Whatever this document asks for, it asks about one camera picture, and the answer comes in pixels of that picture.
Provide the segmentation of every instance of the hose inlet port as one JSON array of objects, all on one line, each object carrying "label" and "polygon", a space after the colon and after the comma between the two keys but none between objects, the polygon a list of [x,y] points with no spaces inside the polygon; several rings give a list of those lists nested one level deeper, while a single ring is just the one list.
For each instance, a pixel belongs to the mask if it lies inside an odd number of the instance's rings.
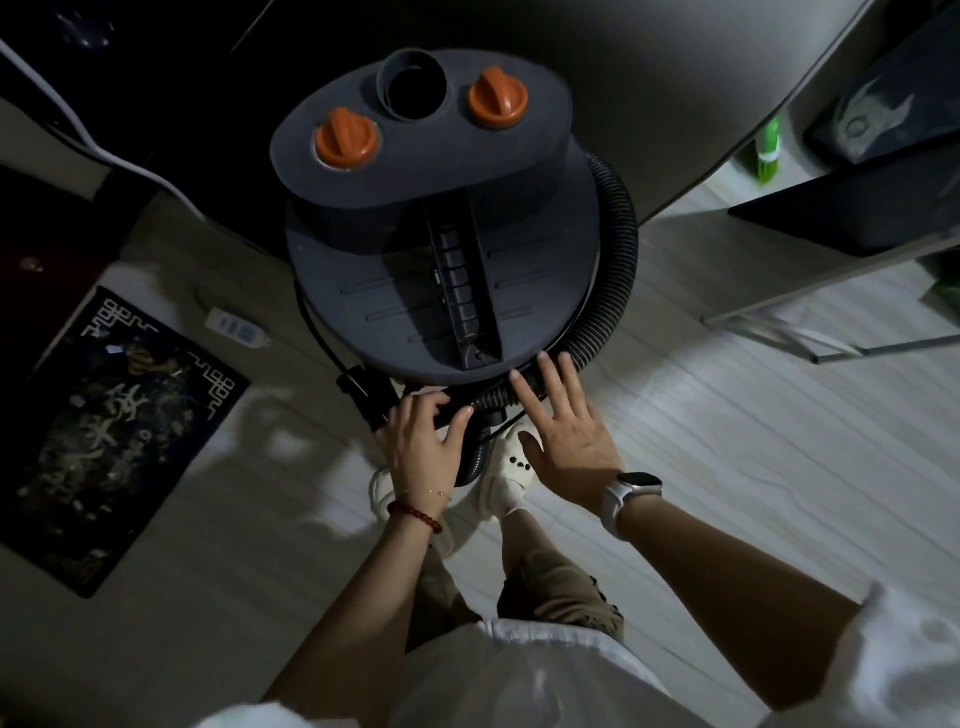
[{"label": "hose inlet port", "polygon": [[426,51],[396,51],[376,74],[380,104],[398,121],[420,121],[433,115],[444,104],[448,90],[444,68]]}]

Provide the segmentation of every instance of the white cable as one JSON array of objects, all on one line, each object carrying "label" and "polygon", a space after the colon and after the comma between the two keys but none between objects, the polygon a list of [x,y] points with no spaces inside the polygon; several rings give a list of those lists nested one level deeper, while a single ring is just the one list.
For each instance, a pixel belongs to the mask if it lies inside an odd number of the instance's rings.
[{"label": "white cable", "polygon": [[172,195],[177,197],[184,205],[186,205],[187,209],[193,212],[193,214],[195,214],[201,220],[206,221],[204,214],[197,209],[196,205],[190,202],[190,198],[180,192],[170,182],[164,180],[160,175],[155,175],[148,169],[138,167],[135,164],[126,161],[125,159],[121,159],[116,155],[112,155],[106,149],[102,149],[97,142],[93,140],[93,137],[90,136],[90,132],[86,130],[84,122],[80,120],[77,112],[72,110],[63,97],[57,93],[57,90],[48,84],[46,80],[40,76],[40,74],[38,74],[32,66],[30,66],[29,63],[20,58],[16,51],[14,51],[9,45],[7,45],[7,43],[4,42],[3,38],[0,38],[0,53],[2,53],[8,61],[15,65],[20,73],[33,81],[36,86],[43,91],[43,93],[45,93],[54,104],[57,105],[57,108],[63,112],[63,115],[66,116],[70,124],[73,125],[73,128],[77,131],[81,141],[88,150],[108,164],[112,164],[115,167],[120,167],[121,169],[126,169],[128,172],[133,172],[136,175],[145,177],[151,182],[156,182],[161,187],[166,188]]}]

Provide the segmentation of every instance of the black rug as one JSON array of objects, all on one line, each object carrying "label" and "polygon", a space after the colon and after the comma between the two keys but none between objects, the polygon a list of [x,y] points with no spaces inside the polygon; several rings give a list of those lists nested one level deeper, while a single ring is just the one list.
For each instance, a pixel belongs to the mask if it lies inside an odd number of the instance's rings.
[{"label": "black rug", "polygon": [[14,394],[0,541],[92,596],[248,385],[98,287]]}]

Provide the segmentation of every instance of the green cleaning brush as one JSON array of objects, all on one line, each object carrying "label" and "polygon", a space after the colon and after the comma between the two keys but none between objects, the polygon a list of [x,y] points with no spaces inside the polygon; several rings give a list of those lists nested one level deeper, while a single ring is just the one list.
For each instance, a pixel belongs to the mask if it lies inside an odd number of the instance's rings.
[{"label": "green cleaning brush", "polygon": [[756,136],[756,178],[766,184],[777,174],[780,159],[780,120],[775,116]]}]

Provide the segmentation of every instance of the white tiled floor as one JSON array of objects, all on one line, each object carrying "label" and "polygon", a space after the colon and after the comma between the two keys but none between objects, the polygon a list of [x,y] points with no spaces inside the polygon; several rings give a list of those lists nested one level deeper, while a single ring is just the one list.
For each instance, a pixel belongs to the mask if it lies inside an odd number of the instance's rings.
[{"label": "white tiled floor", "polygon": [[[816,368],[705,331],[711,307],[835,260],[720,206],[699,188],[644,227],[634,298],[585,372],[628,465],[845,594],[861,598],[879,578],[960,619],[958,354]],[[787,313],[860,338],[906,336],[927,321],[909,312],[918,280],[907,266]],[[264,325],[273,347],[206,331],[197,284],[208,303]],[[255,700],[347,582],[376,538],[367,483],[381,460],[304,330],[282,263],[160,200],[105,285],[253,385],[92,600],[0,550],[0,696],[68,725],[186,726]],[[545,489],[530,501],[670,691],[715,725],[756,724],[757,698],[639,556]],[[449,568],[492,615],[498,529],[479,523],[469,494],[450,520],[463,545]]]}]

